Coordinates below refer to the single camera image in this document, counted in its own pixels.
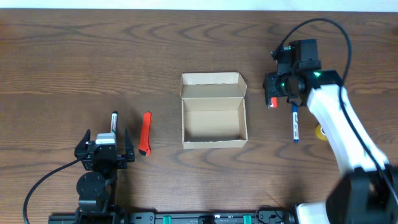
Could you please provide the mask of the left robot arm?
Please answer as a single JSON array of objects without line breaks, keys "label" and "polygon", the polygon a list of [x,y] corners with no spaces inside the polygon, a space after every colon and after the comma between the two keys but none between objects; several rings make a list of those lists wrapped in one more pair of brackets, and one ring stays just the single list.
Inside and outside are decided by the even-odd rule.
[{"label": "left robot arm", "polygon": [[76,184],[79,207],[75,223],[130,222],[130,214],[116,204],[118,170],[126,169],[135,160],[128,130],[125,130],[124,149],[124,154],[117,154],[114,132],[98,134],[92,141],[90,130],[75,147],[74,155],[86,170]]}]

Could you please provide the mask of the orange utility knife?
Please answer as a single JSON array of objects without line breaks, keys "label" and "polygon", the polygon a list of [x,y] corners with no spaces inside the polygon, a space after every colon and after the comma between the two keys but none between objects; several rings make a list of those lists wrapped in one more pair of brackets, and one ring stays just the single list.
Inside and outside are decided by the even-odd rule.
[{"label": "orange utility knife", "polygon": [[143,156],[149,156],[151,154],[151,148],[149,143],[151,122],[152,113],[150,111],[147,111],[144,113],[143,116],[141,136],[139,141],[139,153]]}]

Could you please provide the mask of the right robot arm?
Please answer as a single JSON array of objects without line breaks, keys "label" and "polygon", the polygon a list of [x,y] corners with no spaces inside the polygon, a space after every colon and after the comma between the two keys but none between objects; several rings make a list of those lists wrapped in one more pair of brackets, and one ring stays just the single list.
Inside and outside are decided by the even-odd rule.
[{"label": "right robot arm", "polygon": [[290,42],[271,56],[277,70],[264,79],[266,105],[298,98],[323,128],[341,175],[324,202],[297,205],[286,223],[397,223],[397,168],[367,134],[337,71],[321,68],[316,40]]}]

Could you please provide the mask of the blue whiteboard marker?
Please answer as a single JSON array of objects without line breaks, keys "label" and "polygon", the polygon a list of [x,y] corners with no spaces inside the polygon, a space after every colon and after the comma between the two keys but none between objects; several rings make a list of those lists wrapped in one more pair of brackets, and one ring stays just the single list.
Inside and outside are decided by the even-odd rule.
[{"label": "blue whiteboard marker", "polygon": [[292,128],[293,140],[299,142],[298,107],[296,105],[292,105]]}]

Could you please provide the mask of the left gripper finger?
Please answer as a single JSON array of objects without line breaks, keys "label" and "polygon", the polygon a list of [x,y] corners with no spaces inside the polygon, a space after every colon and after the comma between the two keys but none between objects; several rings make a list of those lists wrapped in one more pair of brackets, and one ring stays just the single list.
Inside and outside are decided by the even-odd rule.
[{"label": "left gripper finger", "polygon": [[125,152],[126,152],[126,154],[125,154],[126,161],[134,162],[135,161],[134,146],[130,140],[128,129],[125,129],[124,148],[125,148]]},{"label": "left gripper finger", "polygon": [[81,139],[81,141],[76,145],[74,155],[75,157],[82,157],[87,153],[87,144],[90,141],[91,131],[88,129]]}]

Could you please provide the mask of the yellow tape roll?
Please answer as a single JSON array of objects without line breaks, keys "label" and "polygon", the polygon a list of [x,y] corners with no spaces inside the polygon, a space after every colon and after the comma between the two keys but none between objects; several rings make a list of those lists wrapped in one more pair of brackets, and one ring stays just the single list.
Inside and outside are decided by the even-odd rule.
[{"label": "yellow tape roll", "polygon": [[322,140],[322,141],[327,141],[328,138],[322,128],[322,126],[320,124],[318,124],[315,128],[315,134],[317,136],[318,139]]}]

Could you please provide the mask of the black whiteboard marker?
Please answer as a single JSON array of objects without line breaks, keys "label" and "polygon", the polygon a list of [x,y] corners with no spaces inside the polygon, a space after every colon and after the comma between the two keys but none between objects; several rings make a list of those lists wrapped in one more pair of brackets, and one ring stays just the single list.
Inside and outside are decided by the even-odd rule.
[{"label": "black whiteboard marker", "polygon": [[117,125],[118,125],[118,112],[113,111],[111,115],[111,132],[117,133]]}]

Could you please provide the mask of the red stapler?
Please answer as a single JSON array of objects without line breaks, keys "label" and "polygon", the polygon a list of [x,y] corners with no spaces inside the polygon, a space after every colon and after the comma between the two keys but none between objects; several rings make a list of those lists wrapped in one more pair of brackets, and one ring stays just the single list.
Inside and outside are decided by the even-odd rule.
[{"label": "red stapler", "polygon": [[276,109],[278,107],[278,101],[276,97],[269,98],[269,109]]}]

